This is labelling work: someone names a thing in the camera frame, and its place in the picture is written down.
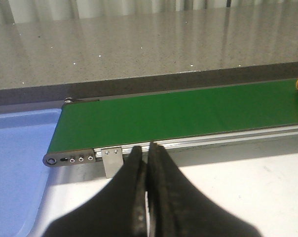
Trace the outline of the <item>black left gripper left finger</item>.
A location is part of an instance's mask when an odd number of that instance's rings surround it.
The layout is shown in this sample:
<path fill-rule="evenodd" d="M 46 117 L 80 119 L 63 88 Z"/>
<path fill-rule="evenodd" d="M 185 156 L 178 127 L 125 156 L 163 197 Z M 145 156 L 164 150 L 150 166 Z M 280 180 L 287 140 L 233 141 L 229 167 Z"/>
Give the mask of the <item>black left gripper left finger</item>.
<path fill-rule="evenodd" d="M 145 237 L 146 164 L 134 146 L 124 165 L 93 198 L 53 221 L 45 237 Z"/>

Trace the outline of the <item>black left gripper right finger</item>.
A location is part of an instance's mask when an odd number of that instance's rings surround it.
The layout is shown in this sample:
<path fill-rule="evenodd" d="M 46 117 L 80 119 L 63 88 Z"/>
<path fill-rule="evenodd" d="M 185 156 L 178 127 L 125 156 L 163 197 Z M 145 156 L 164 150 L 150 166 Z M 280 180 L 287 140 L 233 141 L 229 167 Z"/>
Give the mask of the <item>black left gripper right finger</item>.
<path fill-rule="evenodd" d="M 147 164 L 151 237 L 259 237 L 249 223 L 200 192 L 166 149 L 150 144 Z"/>

